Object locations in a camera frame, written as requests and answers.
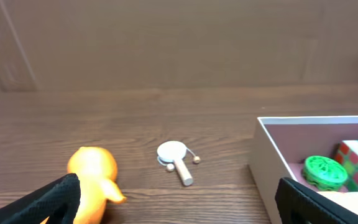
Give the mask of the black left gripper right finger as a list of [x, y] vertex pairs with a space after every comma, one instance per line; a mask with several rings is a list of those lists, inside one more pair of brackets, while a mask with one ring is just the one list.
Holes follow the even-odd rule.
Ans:
[[357, 214], [318, 192], [288, 177], [280, 179], [275, 201], [282, 223], [358, 224]]

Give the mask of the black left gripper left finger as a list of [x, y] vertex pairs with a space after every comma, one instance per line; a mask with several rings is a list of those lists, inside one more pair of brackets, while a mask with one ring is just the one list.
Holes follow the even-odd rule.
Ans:
[[69, 223], [80, 205], [80, 180], [74, 173], [0, 208], [0, 223]]

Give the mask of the green round cap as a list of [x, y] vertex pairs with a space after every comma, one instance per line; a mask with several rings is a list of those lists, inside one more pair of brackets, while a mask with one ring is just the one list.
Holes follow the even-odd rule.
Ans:
[[307, 157], [302, 176], [320, 191], [338, 191], [349, 177], [340, 163], [324, 156]]

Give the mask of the orange dinosaur toy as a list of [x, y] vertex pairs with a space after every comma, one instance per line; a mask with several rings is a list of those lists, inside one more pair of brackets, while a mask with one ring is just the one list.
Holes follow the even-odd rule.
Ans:
[[104, 148], [84, 146], [69, 159], [67, 172], [75, 173], [80, 180], [80, 205], [74, 223], [100, 223], [106, 204], [127, 201], [116, 183], [117, 162]]

